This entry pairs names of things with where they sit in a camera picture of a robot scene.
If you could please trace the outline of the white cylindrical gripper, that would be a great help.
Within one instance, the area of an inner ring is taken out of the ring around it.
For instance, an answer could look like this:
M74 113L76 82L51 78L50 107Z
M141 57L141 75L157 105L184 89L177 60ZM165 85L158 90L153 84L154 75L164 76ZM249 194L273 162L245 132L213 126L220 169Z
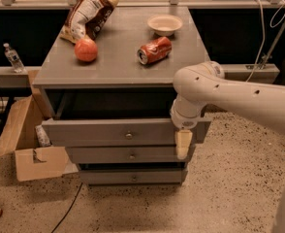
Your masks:
M178 159L187 157L193 134L186 129L192 129L198 124L205 106L205 102L191 102L181 95L176 96L171 106L170 115L174 126L182 129L178 130L174 135Z

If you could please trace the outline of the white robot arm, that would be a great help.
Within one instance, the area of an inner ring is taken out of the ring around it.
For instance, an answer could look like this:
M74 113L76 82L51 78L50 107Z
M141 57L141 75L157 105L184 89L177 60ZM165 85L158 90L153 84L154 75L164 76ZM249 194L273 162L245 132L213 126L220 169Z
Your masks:
M285 86L230 81L212 62L174 74L179 130L212 115L187 185L184 233L285 233Z

